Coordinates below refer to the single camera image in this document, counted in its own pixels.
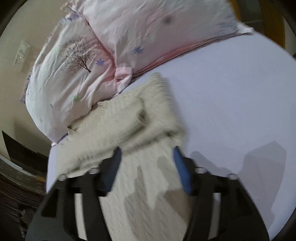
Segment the floral pink pillow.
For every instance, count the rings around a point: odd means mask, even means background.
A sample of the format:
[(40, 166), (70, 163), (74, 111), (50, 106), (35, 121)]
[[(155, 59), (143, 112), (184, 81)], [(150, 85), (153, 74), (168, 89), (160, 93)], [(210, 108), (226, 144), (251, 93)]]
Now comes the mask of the floral pink pillow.
[(93, 105), (126, 88), (130, 67), (118, 67), (84, 17), (62, 18), (46, 40), (25, 83), (21, 101), (53, 143)]
[(229, 1), (67, 1), (86, 19), (116, 66), (142, 74), (191, 49), (253, 33)]

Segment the right floral pink pillow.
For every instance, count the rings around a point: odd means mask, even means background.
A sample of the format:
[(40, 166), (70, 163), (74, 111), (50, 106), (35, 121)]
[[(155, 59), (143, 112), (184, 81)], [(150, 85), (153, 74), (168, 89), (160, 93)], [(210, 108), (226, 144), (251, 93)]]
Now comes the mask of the right floral pink pillow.
[(142, 74), (191, 49), (253, 33), (229, 1), (67, 1), (86, 19), (116, 66)]

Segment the beige cable-knit sweater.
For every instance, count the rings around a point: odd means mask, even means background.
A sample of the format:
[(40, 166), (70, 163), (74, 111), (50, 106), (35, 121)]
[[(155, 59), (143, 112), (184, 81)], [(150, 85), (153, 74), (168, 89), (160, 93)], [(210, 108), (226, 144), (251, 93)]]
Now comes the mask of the beige cable-knit sweater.
[(57, 145), (55, 174), (84, 174), (120, 147), (112, 191), (100, 199), (111, 238), (182, 240), (191, 201), (182, 190), (173, 149), (184, 136), (168, 83), (154, 73), (69, 125)]

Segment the white wall switch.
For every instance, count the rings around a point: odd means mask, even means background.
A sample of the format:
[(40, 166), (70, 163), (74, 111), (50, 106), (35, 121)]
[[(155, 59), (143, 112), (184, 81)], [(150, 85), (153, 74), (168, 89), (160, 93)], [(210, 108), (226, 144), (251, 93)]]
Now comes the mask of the white wall switch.
[(30, 48), (30, 45), (26, 41), (21, 41), (13, 63), (13, 66), (16, 68), (16, 70), (22, 71), (26, 58), (29, 54)]

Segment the left floral pink pillow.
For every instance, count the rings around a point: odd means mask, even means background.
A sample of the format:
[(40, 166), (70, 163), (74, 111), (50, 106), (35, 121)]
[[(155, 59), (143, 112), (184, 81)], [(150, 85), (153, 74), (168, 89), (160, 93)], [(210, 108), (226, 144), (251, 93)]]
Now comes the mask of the left floral pink pillow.
[(93, 105), (126, 88), (130, 67), (118, 67), (84, 17), (62, 18), (46, 40), (25, 83), (21, 101), (53, 143)]

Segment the lavender bed sheet mattress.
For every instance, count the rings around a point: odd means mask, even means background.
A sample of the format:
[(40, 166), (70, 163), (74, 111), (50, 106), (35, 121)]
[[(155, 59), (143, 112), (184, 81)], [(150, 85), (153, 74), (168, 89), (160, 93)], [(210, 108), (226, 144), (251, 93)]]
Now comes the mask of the lavender bed sheet mattress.
[[(243, 35), (168, 61), (122, 93), (154, 73), (167, 81), (185, 130), (183, 155), (213, 175), (237, 175), (275, 238), (295, 209), (295, 60), (263, 35)], [(60, 176), (56, 159), (57, 145), (47, 192)], [(214, 194), (217, 230), (220, 198)]]

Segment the wooden bed frame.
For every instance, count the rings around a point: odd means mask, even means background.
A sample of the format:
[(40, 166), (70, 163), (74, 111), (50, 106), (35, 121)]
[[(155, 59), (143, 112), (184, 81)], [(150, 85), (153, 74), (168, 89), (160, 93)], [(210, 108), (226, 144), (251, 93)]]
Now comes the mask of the wooden bed frame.
[(230, 1), (238, 20), (285, 48), (285, 24), (274, 1)]

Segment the dark bedside furniture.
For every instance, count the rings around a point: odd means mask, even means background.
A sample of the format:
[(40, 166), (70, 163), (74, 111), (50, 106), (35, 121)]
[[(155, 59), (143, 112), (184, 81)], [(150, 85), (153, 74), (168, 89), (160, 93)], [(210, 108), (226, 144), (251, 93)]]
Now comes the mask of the dark bedside furniture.
[(28, 149), (2, 131), (6, 150), (10, 160), (35, 175), (46, 175), (48, 171), (48, 157)]

